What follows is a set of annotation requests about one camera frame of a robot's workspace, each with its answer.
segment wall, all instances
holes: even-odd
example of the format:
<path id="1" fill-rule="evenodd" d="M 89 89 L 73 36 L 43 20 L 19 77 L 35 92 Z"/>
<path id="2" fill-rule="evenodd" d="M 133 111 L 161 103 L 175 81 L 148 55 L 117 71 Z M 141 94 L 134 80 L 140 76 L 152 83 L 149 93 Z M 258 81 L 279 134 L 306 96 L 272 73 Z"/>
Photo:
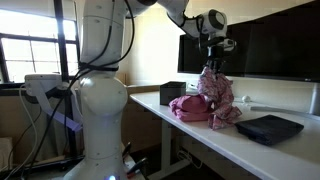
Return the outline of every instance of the wall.
<path id="1" fill-rule="evenodd" d="M 186 10 L 189 17 L 213 8 L 226 13 L 228 24 L 248 21 L 311 0 L 190 0 Z M 182 31 L 166 16 L 165 10 L 154 5 L 135 19 L 136 37 L 130 53 L 129 84 L 162 84 L 170 80 L 196 83 L 198 75 L 176 73 L 178 39 Z M 252 100 L 299 111 L 308 111 L 311 83 L 231 78 L 235 96 L 251 96 Z"/>

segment window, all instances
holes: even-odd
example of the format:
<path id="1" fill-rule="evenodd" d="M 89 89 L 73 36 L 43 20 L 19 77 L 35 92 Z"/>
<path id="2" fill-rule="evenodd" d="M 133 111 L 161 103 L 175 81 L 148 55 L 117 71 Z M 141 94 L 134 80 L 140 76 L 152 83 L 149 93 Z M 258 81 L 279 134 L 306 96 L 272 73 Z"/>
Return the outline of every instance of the window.
<path id="1" fill-rule="evenodd" d="M 63 26 L 69 75 L 75 75 L 79 54 L 76 22 L 64 20 Z M 7 82 L 22 83 L 30 73 L 61 73 L 56 19 L 0 10 L 0 55 Z"/>

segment black monitor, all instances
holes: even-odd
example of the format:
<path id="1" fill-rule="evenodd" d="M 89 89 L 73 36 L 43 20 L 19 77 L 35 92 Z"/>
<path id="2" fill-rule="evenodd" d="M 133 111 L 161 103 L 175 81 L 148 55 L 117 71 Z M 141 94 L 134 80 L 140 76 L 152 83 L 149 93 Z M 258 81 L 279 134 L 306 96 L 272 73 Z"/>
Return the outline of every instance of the black monitor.
<path id="1" fill-rule="evenodd" d="M 320 82 L 319 1 L 251 21 L 246 77 Z"/>
<path id="2" fill-rule="evenodd" d="M 199 49 L 199 40 L 181 35 L 179 40 L 178 72 L 200 74 L 206 64 L 206 50 Z"/>

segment pink cloth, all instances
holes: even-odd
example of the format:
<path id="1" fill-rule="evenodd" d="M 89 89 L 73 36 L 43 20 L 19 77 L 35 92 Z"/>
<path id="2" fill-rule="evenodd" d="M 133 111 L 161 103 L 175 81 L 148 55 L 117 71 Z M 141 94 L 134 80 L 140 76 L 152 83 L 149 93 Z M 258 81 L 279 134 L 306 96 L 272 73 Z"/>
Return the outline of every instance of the pink cloth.
<path id="1" fill-rule="evenodd" d="M 171 111 L 181 121 L 206 121 L 210 110 L 204 95 L 185 95 L 169 103 Z"/>
<path id="2" fill-rule="evenodd" d="M 234 119 L 242 113 L 238 107 L 233 107 L 234 100 L 232 81 L 223 74 L 215 74 L 205 67 L 198 81 L 198 92 L 205 96 L 206 102 L 211 104 L 213 112 L 208 118 L 208 125 L 213 130 L 230 127 Z"/>

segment black box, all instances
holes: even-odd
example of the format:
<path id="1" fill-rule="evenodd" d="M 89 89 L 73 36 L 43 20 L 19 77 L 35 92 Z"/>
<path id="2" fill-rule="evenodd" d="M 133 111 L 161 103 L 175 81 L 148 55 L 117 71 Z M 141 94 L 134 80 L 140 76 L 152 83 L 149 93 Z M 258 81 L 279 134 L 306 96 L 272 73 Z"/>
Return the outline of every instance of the black box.
<path id="1" fill-rule="evenodd" d="M 160 86 L 160 104 L 169 105 L 175 98 L 186 95 L 186 82 L 170 81 Z"/>

